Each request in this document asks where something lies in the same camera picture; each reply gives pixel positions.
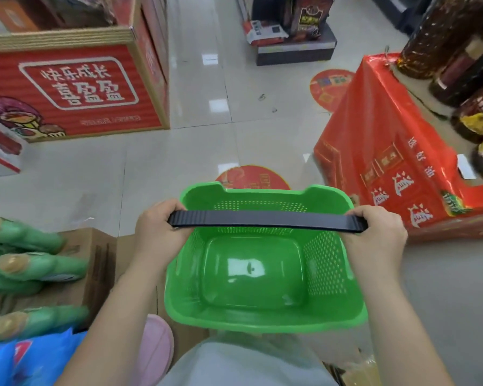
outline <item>white box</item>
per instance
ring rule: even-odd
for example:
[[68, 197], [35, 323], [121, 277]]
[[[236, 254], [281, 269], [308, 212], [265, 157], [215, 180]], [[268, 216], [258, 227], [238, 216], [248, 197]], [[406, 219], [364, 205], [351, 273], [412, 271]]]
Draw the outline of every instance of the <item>white box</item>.
[[20, 172], [27, 141], [0, 123], [0, 176]]

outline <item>person's left hand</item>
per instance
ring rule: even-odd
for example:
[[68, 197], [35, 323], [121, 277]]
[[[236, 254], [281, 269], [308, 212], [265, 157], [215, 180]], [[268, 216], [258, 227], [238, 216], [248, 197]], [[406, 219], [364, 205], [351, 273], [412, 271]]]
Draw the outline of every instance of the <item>person's left hand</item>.
[[176, 210], [186, 210], [177, 199], [159, 202], [146, 209], [138, 218], [134, 234], [134, 259], [144, 268], [161, 269], [176, 257], [193, 228], [175, 229], [167, 220]]

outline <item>round floor decal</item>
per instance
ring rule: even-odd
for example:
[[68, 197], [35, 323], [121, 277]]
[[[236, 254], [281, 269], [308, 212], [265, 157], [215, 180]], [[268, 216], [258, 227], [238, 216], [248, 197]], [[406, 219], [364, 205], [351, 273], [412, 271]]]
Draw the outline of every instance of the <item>round floor decal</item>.
[[291, 189], [274, 171], [258, 165], [231, 168], [217, 177], [225, 188]]
[[321, 71], [311, 79], [309, 91], [318, 104], [329, 112], [334, 112], [353, 76], [352, 71], [344, 69]]

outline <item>person's right hand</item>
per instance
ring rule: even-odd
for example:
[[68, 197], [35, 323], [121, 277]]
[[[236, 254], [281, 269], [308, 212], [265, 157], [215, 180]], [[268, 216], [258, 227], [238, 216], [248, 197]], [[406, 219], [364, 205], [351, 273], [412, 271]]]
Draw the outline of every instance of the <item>person's right hand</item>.
[[361, 286], [399, 283], [408, 233], [401, 217], [383, 207], [360, 206], [347, 212], [367, 220], [361, 234], [340, 233], [352, 270]]

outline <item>display bin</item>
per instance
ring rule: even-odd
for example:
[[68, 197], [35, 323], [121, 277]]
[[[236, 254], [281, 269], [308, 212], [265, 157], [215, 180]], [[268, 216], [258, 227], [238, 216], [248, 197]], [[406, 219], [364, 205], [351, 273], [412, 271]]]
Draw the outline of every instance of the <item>display bin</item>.
[[325, 182], [399, 214], [411, 241], [483, 237], [483, 179], [458, 170], [475, 145], [397, 80], [397, 56], [363, 58], [314, 148]]
[[168, 129], [167, 51], [141, 5], [112, 0], [110, 27], [0, 34], [0, 122], [31, 142]]

